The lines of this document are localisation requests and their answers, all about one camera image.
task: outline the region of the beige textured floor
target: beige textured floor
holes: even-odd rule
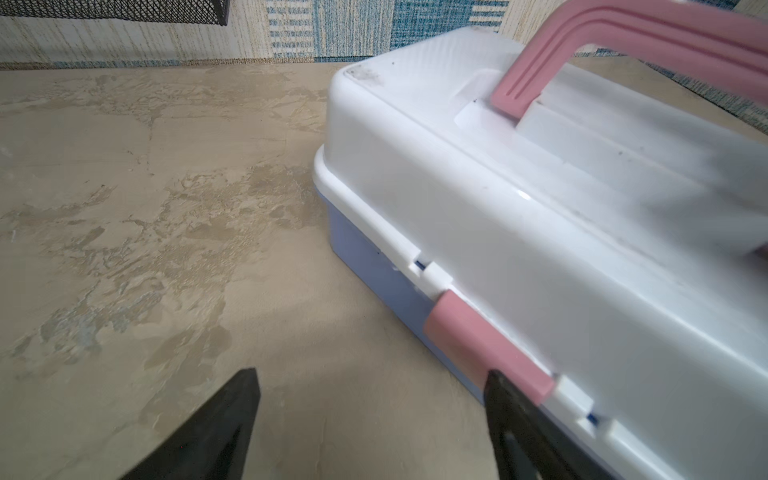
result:
[[[117,478],[255,366],[245,478],[495,478],[480,405],[329,248],[337,68],[0,72],[1,477]]]

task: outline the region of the concrete floor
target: concrete floor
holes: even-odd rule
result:
[[[0,72],[3,478],[117,478],[246,366],[245,478],[496,478],[482,407],[329,247],[338,67]]]

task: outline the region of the beige textured wall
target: beige textured wall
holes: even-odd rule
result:
[[[0,17],[0,62],[271,58],[267,3],[233,0],[227,27]]]
[[[531,39],[541,23],[565,0],[510,2],[499,33],[521,43]]]

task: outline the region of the plastic storage box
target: plastic storage box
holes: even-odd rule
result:
[[[570,65],[510,118],[522,50],[463,28],[336,74],[333,249],[478,399],[501,369],[615,475],[765,478],[768,149]]]

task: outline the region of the wall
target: wall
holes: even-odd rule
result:
[[[768,0],[700,0],[702,3],[709,3],[727,10],[768,20]],[[711,101],[718,107],[724,109],[730,114],[738,117],[744,123],[755,127],[757,130],[768,134],[768,108],[758,105],[751,100],[731,95],[725,91],[713,88],[695,78],[689,78],[684,75],[676,74],[665,68],[659,68],[651,65],[662,74],[675,80],[677,83],[688,88],[692,92],[701,95]]]
[[[0,66],[345,60],[377,55],[465,25],[483,26],[527,41],[561,3],[231,0],[227,27],[0,17],[0,62],[4,63]]]

